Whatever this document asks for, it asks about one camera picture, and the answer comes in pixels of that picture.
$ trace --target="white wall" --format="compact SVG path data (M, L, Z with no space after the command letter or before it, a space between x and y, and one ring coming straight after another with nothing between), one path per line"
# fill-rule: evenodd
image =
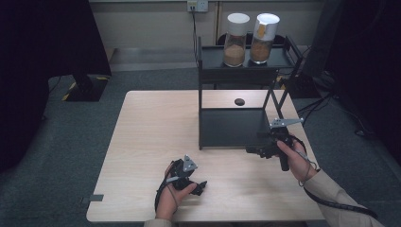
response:
M228 14L248 14L253 30L256 15L271 12L281 19L278 34L290 35L296 44L311 44L322 6L323 1L209 1L209 11L195 15L197 35L204 45L212 45L226 31ZM193 45L193 19L186 1L91 1L91 7L106 48Z

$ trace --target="human hand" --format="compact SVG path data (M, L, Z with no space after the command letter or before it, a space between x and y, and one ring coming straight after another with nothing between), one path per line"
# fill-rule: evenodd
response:
M166 169L165 175L170 170L171 165ZM163 189L160 196L159 205L156 210L156 218L172 220L174 213L177 211L183 199L197 187L196 183L192 183L183 190L179 191L169 183Z
M277 141L277 146L288 156L289 169L299 182L304 183L316 175L317 171L311 166L311 163L295 151L306 154L304 147L298 141L294 141L292 148L280 140Z

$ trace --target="gray carpet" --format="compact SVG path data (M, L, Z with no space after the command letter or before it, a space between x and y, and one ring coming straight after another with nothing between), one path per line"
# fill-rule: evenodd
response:
M196 68L115 72L99 102L65 102L72 84L62 77L50 94L41 125L24 160L0 174L0 226L143 226L86 220L124 96L131 90L196 90ZM52 88L58 78L49 81ZM297 109L316 99L294 99ZM356 120L335 98L314 112L305 131L320 166L386 226L401 222L400 167L380 141L354 134ZM327 226L309 221L309 227Z

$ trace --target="white lid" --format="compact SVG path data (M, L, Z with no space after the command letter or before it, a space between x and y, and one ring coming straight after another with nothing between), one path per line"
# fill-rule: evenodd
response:
M274 40L280 18L271 13L262 13L257 16L253 36L260 40Z
M228 15L228 32L235 36L243 36L247 34L247 24L250 17L244 13L232 13Z

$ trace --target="wooden table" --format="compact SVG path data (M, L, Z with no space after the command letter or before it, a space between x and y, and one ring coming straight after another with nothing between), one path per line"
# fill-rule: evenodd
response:
M266 90L204 91L204 107L263 105ZM278 98L282 91L275 91ZM269 119L277 116L272 101ZM298 117L289 96L285 118ZM316 162L300 123L288 129L305 142ZM199 150L198 91L128 92L112 141L97 180L87 219L92 222L142 222L154 218L154 198L164 172L185 154L198 165L191 181L208 184L203 194L190 195L175 221L276 221L323 219L317 204L298 185L278 158L262 159L239 148Z

